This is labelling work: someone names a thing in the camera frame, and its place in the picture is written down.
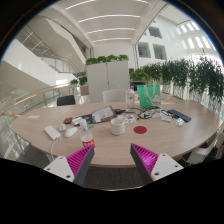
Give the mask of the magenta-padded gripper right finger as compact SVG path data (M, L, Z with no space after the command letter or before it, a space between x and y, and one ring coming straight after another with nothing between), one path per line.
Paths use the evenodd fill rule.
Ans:
M130 154L144 185L182 169L182 166L168 154L156 154L136 144L131 144Z

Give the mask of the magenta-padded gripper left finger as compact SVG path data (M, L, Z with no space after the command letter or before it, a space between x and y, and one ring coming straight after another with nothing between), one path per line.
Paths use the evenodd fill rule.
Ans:
M44 170L82 186L93 156L94 146L89 145L67 157L57 157Z

